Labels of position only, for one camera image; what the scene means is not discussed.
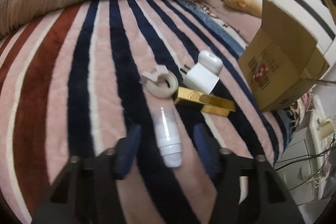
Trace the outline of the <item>gold rectangular box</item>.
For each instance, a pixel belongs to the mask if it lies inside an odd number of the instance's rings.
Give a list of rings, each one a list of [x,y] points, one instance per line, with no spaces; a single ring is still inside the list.
[[[228,117],[235,112],[235,104],[222,97],[204,94],[188,88],[179,87],[173,95],[175,105],[191,107],[204,113]]]

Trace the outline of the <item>white cylindrical bottle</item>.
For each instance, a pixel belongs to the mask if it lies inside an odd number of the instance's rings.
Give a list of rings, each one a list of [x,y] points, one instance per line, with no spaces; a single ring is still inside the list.
[[[163,162],[169,168],[182,165],[182,146],[174,110],[160,107],[152,115],[154,133]]]

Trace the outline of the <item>tape roll with dispenser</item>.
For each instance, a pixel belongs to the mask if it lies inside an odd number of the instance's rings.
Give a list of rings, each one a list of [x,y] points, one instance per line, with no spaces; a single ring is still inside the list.
[[[169,98],[179,87],[177,77],[165,65],[156,65],[151,72],[143,72],[141,83],[157,98]]]

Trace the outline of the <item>white bedside cabinet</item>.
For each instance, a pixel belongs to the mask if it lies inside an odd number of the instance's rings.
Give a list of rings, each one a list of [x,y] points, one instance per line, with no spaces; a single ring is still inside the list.
[[[306,121],[293,134],[282,157],[274,165],[294,201],[298,205],[320,200],[327,182],[327,166],[330,149],[335,145],[335,131],[329,129],[325,138],[322,130],[332,125],[326,116],[318,95],[312,96],[312,105]]]

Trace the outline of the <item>striped plush blanket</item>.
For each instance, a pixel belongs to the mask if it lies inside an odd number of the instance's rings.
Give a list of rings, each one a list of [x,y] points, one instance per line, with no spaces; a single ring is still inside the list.
[[[20,223],[30,223],[70,156],[113,147],[133,124],[141,146],[117,183],[128,223],[207,223],[216,197],[192,143],[197,123],[223,147],[275,163],[291,136],[281,111],[261,112],[238,66],[244,42],[181,0],[100,0],[50,12],[1,41],[1,192]],[[182,79],[208,50],[223,61],[215,95],[232,100],[228,117],[152,96],[140,76],[162,64]],[[152,115],[174,110],[182,165],[169,168]]]

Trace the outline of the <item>white power adapter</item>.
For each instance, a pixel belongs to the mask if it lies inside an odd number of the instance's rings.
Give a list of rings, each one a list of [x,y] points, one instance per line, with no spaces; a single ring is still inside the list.
[[[213,92],[219,82],[219,77],[201,63],[196,63],[191,68],[185,65],[180,71],[185,75],[183,84],[187,88],[207,95]]]

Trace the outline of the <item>brown cardboard box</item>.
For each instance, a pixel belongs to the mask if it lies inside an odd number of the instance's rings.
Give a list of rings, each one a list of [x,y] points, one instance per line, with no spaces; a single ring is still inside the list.
[[[315,36],[270,0],[262,0],[261,26],[238,64],[262,111],[289,107],[329,69]]]

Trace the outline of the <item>white earbuds case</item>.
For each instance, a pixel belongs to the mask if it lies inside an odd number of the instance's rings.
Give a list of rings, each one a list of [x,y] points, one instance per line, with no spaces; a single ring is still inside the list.
[[[222,60],[207,50],[202,50],[199,52],[198,63],[202,64],[205,68],[217,76],[220,75],[223,69]]]

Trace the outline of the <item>pink ribbed pillow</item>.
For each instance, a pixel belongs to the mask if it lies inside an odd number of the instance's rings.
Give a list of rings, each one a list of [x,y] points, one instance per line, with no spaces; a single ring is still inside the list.
[[[250,43],[261,26],[261,18],[229,8],[221,0],[196,0],[215,18],[233,28],[247,43]]]

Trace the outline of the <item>tan plush toy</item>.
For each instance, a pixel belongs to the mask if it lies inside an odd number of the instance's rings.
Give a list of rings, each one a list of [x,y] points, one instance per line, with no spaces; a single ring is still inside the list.
[[[221,0],[226,6],[258,18],[262,17],[262,5],[256,0]]]

